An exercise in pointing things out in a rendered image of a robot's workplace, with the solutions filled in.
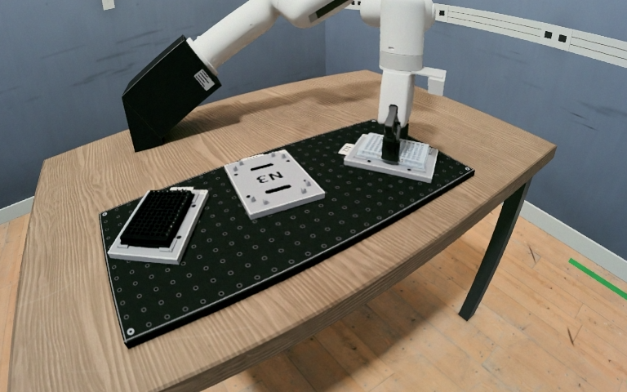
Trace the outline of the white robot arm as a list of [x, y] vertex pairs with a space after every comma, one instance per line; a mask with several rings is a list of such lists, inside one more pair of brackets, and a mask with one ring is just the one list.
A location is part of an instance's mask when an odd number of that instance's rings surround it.
[[[294, 26], [312, 27], [353, 0], [250, 0], [188, 44], [209, 70], [216, 69], [268, 31], [281, 15]], [[380, 65], [428, 76], [428, 93], [442, 96], [446, 70], [422, 66], [424, 34], [436, 18], [432, 0], [361, 0], [365, 24], [380, 28]], [[204, 57], [205, 56], [205, 57]], [[213, 67], [212, 67], [213, 66]]]

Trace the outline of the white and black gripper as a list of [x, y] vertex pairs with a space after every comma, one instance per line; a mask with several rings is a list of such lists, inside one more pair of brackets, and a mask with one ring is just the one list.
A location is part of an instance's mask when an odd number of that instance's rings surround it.
[[408, 119], [412, 111], [416, 75], [407, 71], [387, 69], [381, 65], [380, 69], [384, 71], [380, 88], [378, 123], [384, 124], [386, 120], [381, 158], [397, 163], [401, 144], [399, 137], [404, 140], [408, 137]]

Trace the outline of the black dotted mat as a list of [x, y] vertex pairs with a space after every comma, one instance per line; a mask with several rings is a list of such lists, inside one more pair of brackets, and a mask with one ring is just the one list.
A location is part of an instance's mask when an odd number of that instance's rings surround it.
[[344, 165], [337, 154], [376, 119], [298, 140], [286, 150], [325, 198], [251, 220], [225, 165], [171, 187], [208, 190], [179, 265], [110, 258], [108, 251], [144, 195], [99, 213], [113, 303], [131, 349], [291, 278], [371, 237], [474, 176], [438, 150], [431, 183]]

